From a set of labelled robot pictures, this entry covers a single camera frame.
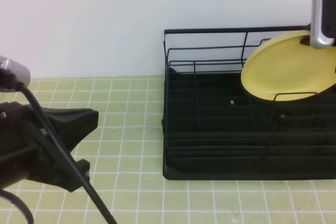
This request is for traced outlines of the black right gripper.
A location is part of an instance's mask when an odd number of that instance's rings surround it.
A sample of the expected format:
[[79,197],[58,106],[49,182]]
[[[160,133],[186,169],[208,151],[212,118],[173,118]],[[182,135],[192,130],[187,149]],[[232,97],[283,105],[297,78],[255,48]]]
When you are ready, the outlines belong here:
[[335,0],[322,0],[322,33],[335,39]]

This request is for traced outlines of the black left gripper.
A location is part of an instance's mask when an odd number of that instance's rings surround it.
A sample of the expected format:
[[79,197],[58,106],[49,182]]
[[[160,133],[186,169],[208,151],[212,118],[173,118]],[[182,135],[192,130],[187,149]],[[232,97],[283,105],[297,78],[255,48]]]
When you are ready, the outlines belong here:
[[[90,108],[43,111],[69,152],[98,127],[99,112]],[[1,188],[24,179],[69,192],[82,186],[42,128],[30,105],[1,103]]]

